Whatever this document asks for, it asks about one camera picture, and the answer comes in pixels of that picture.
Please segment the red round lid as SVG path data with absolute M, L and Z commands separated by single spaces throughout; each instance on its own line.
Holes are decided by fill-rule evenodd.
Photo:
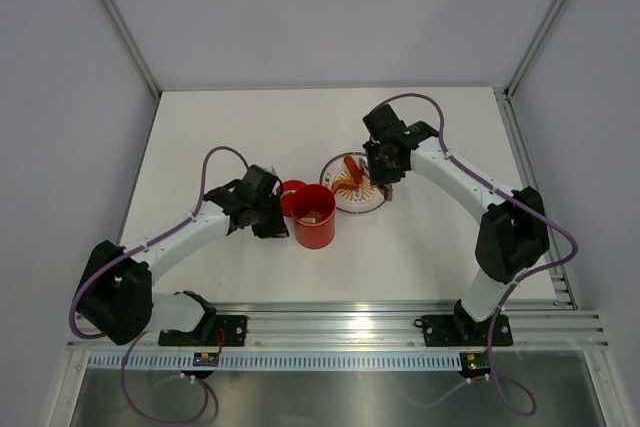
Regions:
M 278 188 L 278 193 L 280 194 L 280 205 L 282 213 L 285 217 L 291 216 L 291 204 L 293 195 L 305 186 L 305 182 L 301 180 L 291 179 L 284 181 Z

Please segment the red sausage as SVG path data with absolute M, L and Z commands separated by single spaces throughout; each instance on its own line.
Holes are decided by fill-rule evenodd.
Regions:
M 363 182 L 363 175 L 358 164 L 350 155 L 345 155 L 343 157 L 343 161 L 353 182 L 357 186 L 361 185 Z

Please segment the red cylindrical lunch box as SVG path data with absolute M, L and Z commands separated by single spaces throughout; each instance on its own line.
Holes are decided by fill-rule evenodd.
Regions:
M 330 213 L 322 222 L 307 224 L 300 221 L 310 210 Z M 336 199 L 331 190 L 320 184 L 309 184 L 292 197 L 291 219 L 297 242 L 304 248 L 317 250 L 328 246 L 335 236 Z

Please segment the fried chicken nugget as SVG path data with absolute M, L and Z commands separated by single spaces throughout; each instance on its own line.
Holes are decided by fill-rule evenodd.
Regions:
M 317 211 L 317 210 L 310 210 L 309 212 L 307 212 L 305 214 L 304 217 L 315 217 L 318 220 L 318 222 L 322 222 L 326 218 L 328 218 L 329 216 L 330 216 L 330 213 Z

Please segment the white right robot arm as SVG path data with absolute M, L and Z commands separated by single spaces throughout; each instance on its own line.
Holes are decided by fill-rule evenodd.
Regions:
M 441 135 L 424 121 L 364 120 L 363 144 L 371 182 L 399 182 L 409 171 L 422 176 L 461 205 L 478 223 L 474 256 L 479 270 L 452 315 L 456 336 L 476 343 L 515 277 L 533 267 L 549 249 L 541 195 L 533 188 L 511 189 L 490 182 L 444 146 Z

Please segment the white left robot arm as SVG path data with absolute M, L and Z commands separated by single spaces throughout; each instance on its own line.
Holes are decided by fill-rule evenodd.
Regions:
M 167 231 L 132 246 L 96 245 L 71 301 L 68 323 L 81 339 L 126 345 L 158 331 L 166 345 L 221 343 L 217 309 L 192 291 L 158 293 L 155 283 L 183 260 L 237 230 L 259 239 L 286 238 L 281 180 L 235 179 L 203 193 L 194 211 Z

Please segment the white printed plate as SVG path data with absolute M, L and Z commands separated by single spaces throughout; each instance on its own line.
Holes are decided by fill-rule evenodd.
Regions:
M 351 178 L 344 164 L 343 157 L 350 155 L 355 162 L 365 157 L 362 152 L 345 152 L 331 158 L 323 167 L 320 174 L 320 183 L 331 188 L 337 178 Z M 339 191 L 334 195 L 337 209 L 344 213 L 364 214 L 380 208 L 386 201 L 381 193 L 370 185 L 369 179 L 363 176 L 363 182 L 359 188 L 353 191 Z

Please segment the orange chicken wing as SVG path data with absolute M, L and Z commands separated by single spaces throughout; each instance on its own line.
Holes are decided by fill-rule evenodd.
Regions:
M 339 191 L 353 191 L 359 188 L 359 184 L 351 178 L 337 178 L 331 185 L 330 190 L 334 195 Z

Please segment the aluminium mounting rail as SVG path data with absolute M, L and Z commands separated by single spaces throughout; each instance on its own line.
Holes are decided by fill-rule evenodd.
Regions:
M 450 302 L 222 303 L 222 314 L 245 315 L 246 351 L 409 351 L 425 348 L 414 320 L 446 314 Z M 524 351 L 604 351 L 607 334 L 594 311 L 568 303 L 507 304 L 514 345 Z

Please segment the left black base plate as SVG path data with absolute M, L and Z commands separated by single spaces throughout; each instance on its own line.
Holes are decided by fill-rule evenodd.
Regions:
M 165 347 L 243 347 L 249 318 L 244 315 L 204 316 L 190 332 L 161 332 L 158 344 Z

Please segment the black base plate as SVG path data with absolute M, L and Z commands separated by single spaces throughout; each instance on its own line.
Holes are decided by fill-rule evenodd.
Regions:
M 510 347 L 514 344 L 509 318 L 499 315 L 490 331 L 491 319 L 482 322 L 464 320 L 453 314 L 423 315 L 413 325 L 423 334 L 426 347 Z
M 243 347 L 249 318 L 244 315 L 204 316 L 190 332 L 161 332 L 158 344 L 165 347 Z

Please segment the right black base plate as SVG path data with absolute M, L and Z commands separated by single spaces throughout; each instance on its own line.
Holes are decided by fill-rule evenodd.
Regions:
M 464 320 L 453 314 L 423 315 L 413 325 L 423 334 L 426 347 L 510 347 L 514 344 L 509 318 L 499 315 L 490 331 L 491 319 L 482 322 Z

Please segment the left aluminium frame post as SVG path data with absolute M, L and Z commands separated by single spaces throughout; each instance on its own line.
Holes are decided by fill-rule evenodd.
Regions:
M 156 104 L 159 103 L 162 89 L 158 84 L 138 42 L 132 34 L 126 19 L 116 0 L 97 0 L 111 27 L 118 37 L 125 53 L 132 62 L 138 76 Z

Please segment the aluminium frame post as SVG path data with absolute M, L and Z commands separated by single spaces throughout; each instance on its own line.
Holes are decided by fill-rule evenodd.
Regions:
M 510 80 L 504 87 L 503 92 L 507 101 L 512 101 L 516 96 L 570 1 L 550 1 Z
M 125 53 L 132 62 L 138 76 L 156 104 L 159 103 L 162 89 L 158 84 L 138 42 L 132 34 L 126 19 L 116 0 L 97 0 L 111 27 L 118 37 Z

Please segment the right aluminium frame post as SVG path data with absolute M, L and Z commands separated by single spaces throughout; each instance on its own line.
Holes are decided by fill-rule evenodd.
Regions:
M 503 92 L 507 101 L 512 101 L 516 96 L 570 1 L 550 1 L 510 80 L 504 87 Z

